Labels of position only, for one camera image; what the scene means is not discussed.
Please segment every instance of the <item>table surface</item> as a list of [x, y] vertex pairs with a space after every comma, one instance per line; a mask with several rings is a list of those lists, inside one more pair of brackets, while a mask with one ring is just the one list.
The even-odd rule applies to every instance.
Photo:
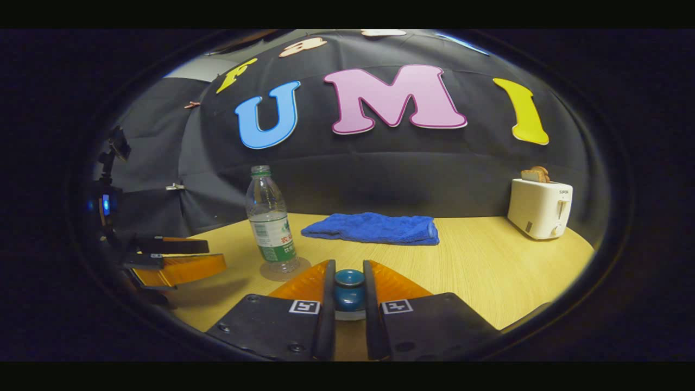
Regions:
[[[299, 257], [312, 265], [335, 259], [336, 270], [362, 270], [374, 260], [433, 294], [453, 292], [495, 328], [502, 329], [569, 288], [594, 249], [566, 229], [556, 239], [537, 241], [506, 217], [435, 218], [437, 246], [396, 246], [303, 237], [300, 230], [327, 216], [289, 214]], [[193, 236], [224, 254], [227, 270], [167, 292], [174, 316], [207, 331], [247, 294], [267, 295], [283, 282], [260, 273], [263, 258], [248, 221]], [[336, 360], [366, 360], [364, 321], [336, 325]]]

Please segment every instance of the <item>bolt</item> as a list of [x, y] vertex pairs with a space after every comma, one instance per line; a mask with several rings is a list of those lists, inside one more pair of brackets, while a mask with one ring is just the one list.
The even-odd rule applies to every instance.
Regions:
[[299, 353], [304, 351], [304, 347], [300, 344], [290, 344], [287, 346], [288, 349], [290, 349], [291, 352], [293, 353]]

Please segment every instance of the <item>orange letter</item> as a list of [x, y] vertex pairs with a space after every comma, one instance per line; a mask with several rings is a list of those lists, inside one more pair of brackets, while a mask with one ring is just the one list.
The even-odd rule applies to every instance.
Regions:
[[362, 35], [367, 37], [387, 37], [390, 35], [406, 35], [403, 30], [395, 29], [362, 29]]
[[297, 42], [294, 45], [287, 46], [285, 51], [280, 53], [280, 57], [292, 56], [295, 53], [299, 53], [302, 50], [309, 50], [315, 47], [323, 46], [328, 42], [324, 41], [321, 37], [309, 38], [308, 40], [303, 40]]

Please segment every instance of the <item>plastic water bottle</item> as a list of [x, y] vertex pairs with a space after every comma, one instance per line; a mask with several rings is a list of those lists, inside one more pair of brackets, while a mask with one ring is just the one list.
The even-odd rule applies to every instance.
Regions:
[[269, 166], [251, 167], [251, 179], [246, 192], [246, 215], [256, 243], [271, 271], [290, 273], [299, 266], [299, 261], [285, 200], [270, 177]]

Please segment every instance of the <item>blue towel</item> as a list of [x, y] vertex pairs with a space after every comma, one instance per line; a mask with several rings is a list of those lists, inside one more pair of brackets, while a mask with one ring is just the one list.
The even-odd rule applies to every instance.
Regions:
[[362, 243], [434, 246], [439, 233], [432, 217], [388, 217], [376, 213], [335, 213], [311, 224], [302, 235], [322, 239], [342, 239]]

